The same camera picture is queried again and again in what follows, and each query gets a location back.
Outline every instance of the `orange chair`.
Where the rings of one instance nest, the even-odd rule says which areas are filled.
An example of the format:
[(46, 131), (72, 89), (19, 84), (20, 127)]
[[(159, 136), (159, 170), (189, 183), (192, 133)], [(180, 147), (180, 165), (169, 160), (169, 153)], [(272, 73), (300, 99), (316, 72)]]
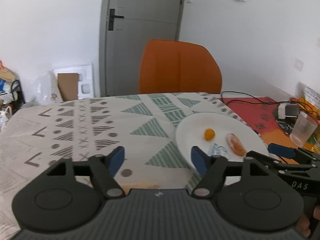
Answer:
[(141, 94), (221, 92), (220, 69), (206, 48), (187, 42), (151, 40), (140, 65)]

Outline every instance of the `black door handle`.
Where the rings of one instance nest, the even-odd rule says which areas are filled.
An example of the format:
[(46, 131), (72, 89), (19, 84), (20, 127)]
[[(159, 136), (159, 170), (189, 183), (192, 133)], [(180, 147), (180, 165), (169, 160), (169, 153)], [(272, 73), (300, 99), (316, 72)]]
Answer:
[(120, 16), (120, 15), (115, 15), (116, 10), (115, 9), (110, 9), (110, 14), (109, 14), (109, 31), (113, 31), (113, 26), (114, 26), (114, 22), (115, 22), (115, 18), (119, 18), (119, 19), (124, 19), (124, 16)]

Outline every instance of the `orange ball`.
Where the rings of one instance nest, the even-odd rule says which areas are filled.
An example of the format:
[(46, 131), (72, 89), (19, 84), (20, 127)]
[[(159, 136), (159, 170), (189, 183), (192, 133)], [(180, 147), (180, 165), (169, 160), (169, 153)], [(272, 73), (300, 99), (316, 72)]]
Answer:
[(216, 133), (212, 129), (207, 129), (207, 130), (204, 131), (204, 138), (207, 141), (212, 140), (215, 137), (215, 135), (216, 135)]

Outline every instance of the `door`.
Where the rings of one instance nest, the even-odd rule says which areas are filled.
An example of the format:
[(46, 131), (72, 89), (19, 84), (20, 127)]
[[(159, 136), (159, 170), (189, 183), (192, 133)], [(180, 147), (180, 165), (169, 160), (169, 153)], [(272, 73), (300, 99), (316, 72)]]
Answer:
[(175, 40), (180, 7), (181, 0), (109, 0), (105, 47), (108, 96), (138, 93), (144, 48), (151, 39)]

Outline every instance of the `clear cup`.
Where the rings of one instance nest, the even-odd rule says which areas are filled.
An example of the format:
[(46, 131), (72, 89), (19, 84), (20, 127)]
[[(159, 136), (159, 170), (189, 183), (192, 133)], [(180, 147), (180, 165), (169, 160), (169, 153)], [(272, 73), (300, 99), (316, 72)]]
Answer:
[(317, 122), (305, 112), (300, 112), (298, 119), (290, 134), (291, 141), (298, 147), (303, 147), (306, 141), (316, 130)]

